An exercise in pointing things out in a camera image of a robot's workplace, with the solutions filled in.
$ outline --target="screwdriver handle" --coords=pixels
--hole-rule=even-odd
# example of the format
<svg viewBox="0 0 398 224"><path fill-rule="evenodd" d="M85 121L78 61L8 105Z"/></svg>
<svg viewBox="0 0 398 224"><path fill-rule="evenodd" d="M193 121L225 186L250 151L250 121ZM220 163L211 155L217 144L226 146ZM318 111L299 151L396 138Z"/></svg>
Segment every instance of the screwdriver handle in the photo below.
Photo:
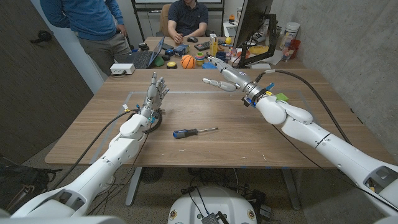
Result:
<svg viewBox="0 0 398 224"><path fill-rule="evenodd" d="M193 135L198 135L198 130L196 128L190 129L190 130L184 129L184 130L179 130L179 131L173 132L173 136L177 139L178 138L186 138L186 137L193 136Z"/></svg>

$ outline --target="person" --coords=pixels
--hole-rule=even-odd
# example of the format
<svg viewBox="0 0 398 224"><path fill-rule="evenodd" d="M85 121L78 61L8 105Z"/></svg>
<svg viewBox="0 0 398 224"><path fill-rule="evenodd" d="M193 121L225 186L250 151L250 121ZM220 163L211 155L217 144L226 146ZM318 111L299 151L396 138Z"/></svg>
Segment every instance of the person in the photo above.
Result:
<svg viewBox="0 0 398 224"><path fill-rule="evenodd" d="M183 37L205 35L209 12L204 4L196 0L179 0L169 9L168 32L176 44L182 44Z"/></svg>
<svg viewBox="0 0 398 224"><path fill-rule="evenodd" d="M116 0L40 0L40 5L52 25L75 32L85 52L105 74L111 74L114 60L123 62L131 53Z"/></svg>

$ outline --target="screwdriver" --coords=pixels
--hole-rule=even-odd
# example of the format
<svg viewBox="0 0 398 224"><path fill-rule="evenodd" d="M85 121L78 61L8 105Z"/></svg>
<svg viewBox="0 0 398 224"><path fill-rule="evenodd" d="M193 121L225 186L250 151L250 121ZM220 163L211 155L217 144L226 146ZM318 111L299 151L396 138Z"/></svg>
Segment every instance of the screwdriver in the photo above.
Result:
<svg viewBox="0 0 398 224"><path fill-rule="evenodd" d="M173 132L173 136L175 138L186 138L189 136L193 136L193 135L198 135L199 132L205 132L205 131L214 131L214 130L218 130L218 128L209 128L209 129L203 129L203 130L197 130L195 129L190 129L190 130L179 130L179 131L174 131Z"/></svg>

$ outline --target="table leg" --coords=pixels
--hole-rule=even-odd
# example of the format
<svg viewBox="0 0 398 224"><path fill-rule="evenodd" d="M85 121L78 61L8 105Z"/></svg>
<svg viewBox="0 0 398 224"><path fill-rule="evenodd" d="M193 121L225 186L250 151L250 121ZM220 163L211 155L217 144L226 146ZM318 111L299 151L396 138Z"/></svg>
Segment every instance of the table leg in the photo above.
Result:
<svg viewBox="0 0 398 224"><path fill-rule="evenodd" d="M131 177L129 192L126 197L126 205L131 206L134 202L134 197L136 196L136 192L138 189L139 180L141 178L142 167L136 167L136 171Z"/></svg>
<svg viewBox="0 0 398 224"><path fill-rule="evenodd" d="M292 171L290 169L282 169L282 175L284 176L292 208L295 211L298 211L301 209L301 205L300 205L299 195L297 194L296 186L294 185Z"/></svg>

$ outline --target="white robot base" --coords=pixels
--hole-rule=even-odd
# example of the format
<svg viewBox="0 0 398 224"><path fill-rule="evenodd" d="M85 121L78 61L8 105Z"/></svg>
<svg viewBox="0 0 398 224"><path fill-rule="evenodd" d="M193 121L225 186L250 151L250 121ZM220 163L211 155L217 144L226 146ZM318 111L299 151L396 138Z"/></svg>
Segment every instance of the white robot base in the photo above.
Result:
<svg viewBox="0 0 398 224"><path fill-rule="evenodd" d="M192 199L189 194L185 194L174 202L170 209L168 224L202 224L201 214L204 217L208 216L206 209L210 214L221 212L228 223L257 223L251 204L233 190L219 186L203 186L198 187L190 194Z"/></svg>

